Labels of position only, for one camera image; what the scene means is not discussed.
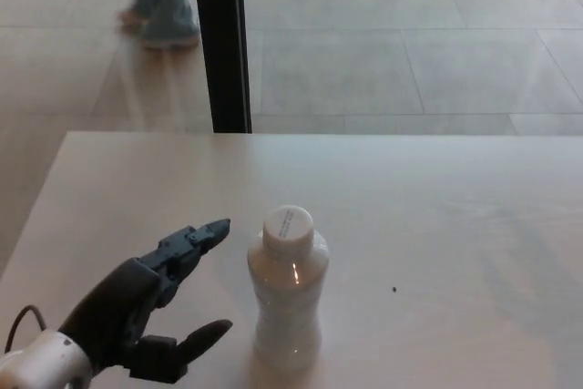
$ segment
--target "robotic hand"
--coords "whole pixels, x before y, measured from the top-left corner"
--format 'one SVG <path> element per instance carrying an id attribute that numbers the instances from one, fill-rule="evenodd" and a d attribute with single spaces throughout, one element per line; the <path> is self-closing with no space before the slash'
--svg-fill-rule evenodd
<path id="1" fill-rule="evenodd" d="M 158 248 L 124 261 L 73 310 L 58 331 L 45 330 L 23 351 L 0 358 L 0 389 L 86 389 L 109 366 L 129 376 L 174 384 L 212 347 L 230 321 L 215 321 L 183 342 L 144 336 L 150 314 L 166 307 L 200 257 L 229 234 L 230 221 L 187 227 Z"/>

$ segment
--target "black cable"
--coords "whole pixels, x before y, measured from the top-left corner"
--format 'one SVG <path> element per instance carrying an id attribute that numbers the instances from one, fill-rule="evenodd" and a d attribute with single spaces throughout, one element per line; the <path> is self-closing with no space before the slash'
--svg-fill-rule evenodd
<path id="1" fill-rule="evenodd" d="M 38 310 L 38 307 L 35 305 L 27 305 L 24 309 L 20 311 L 18 316 L 16 316 L 15 321 L 12 323 L 12 327 L 10 328 L 10 333 L 8 333 L 8 339 L 6 339 L 6 347 L 4 349 L 4 354 L 10 353 L 12 350 L 12 343 L 15 341 L 16 330 L 18 330 L 18 325 L 22 319 L 26 316 L 28 312 L 32 312 L 35 314 L 36 321 L 38 322 L 38 326 L 40 327 L 41 332 L 46 330 L 46 322 L 45 318 L 43 318 L 42 313 Z"/>

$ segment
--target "white table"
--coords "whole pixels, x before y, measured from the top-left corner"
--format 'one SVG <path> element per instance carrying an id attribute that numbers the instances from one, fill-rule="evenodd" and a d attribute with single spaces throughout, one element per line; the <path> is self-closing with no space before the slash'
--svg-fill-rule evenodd
<path id="1" fill-rule="evenodd" d="M 312 213 L 332 253 L 321 360 L 288 381 L 253 357 L 245 259 L 283 203 Z M 148 326 L 234 322 L 177 387 L 583 385 L 579 138 L 70 134 L 0 282 L 2 337 L 23 305 L 58 326 L 126 258 L 223 217 L 230 237 Z M 127 374 L 93 387 L 157 387 Z"/>

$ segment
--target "white bottle cap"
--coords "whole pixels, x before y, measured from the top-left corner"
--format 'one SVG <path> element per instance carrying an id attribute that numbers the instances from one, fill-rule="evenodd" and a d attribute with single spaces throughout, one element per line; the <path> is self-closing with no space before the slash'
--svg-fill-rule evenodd
<path id="1" fill-rule="evenodd" d="M 313 235 L 312 216 L 294 205 L 279 207 L 263 222 L 263 245 L 280 255 L 293 257 L 309 251 Z"/>

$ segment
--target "tiled floor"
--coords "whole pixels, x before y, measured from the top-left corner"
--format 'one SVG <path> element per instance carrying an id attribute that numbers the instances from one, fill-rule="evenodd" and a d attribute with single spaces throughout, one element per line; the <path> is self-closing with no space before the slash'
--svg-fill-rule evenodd
<path id="1" fill-rule="evenodd" d="M 210 130 L 201 50 L 141 50 L 128 1 L 0 0 L 0 270 L 67 130 Z M 583 135 L 582 4 L 246 0 L 255 130 Z"/>

